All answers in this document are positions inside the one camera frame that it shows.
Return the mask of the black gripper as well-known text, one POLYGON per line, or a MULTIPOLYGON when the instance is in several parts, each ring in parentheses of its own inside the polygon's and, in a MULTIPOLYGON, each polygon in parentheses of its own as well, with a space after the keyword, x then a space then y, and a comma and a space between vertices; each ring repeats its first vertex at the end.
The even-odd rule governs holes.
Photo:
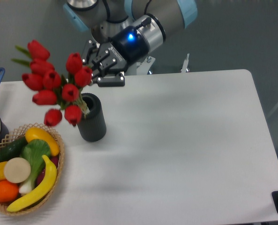
POLYGON ((93 66, 91 86, 125 86, 124 72, 149 51, 149 45, 139 28, 128 26, 101 45, 93 40, 86 40, 81 58, 84 66, 93 66))

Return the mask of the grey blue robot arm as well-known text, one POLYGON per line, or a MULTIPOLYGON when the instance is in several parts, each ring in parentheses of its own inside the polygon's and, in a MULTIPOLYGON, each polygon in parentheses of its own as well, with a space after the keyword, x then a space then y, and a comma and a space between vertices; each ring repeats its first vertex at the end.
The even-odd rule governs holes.
POLYGON ((80 31, 90 30, 81 54, 92 84, 125 85, 127 75, 146 75, 151 52, 197 17, 193 0, 68 0, 63 9, 80 31))

